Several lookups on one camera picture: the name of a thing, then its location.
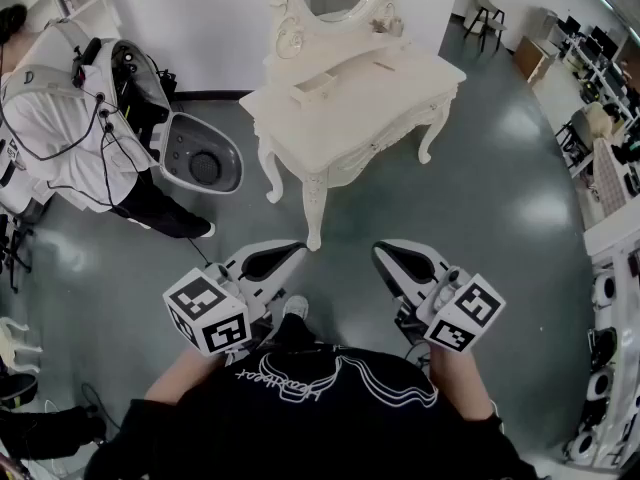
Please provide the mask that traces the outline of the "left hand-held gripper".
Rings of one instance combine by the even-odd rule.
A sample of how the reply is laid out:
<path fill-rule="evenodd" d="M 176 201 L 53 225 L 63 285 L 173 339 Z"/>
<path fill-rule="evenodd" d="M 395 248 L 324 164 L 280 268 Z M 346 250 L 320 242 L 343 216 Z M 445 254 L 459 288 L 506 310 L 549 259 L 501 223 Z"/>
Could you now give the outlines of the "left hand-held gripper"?
<path fill-rule="evenodd" d="M 163 293 L 176 329 L 205 357 L 251 351 L 273 329 L 268 306 L 307 251 L 300 241 L 270 240 L 192 269 Z"/>

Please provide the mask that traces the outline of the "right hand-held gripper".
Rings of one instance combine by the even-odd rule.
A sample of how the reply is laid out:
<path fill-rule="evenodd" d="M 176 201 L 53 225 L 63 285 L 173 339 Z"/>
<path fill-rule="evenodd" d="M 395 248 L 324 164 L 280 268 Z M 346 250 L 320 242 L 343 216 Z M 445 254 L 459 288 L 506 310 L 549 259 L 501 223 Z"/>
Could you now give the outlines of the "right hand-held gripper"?
<path fill-rule="evenodd" d="M 479 274 L 449 265 L 433 248 L 406 240 L 381 240 L 372 248 L 374 266 L 394 297 L 421 299 L 402 303 L 396 326 L 411 343 L 427 341 L 462 354 L 488 331 L 506 301 Z M 435 274 L 445 272 L 436 281 Z"/>

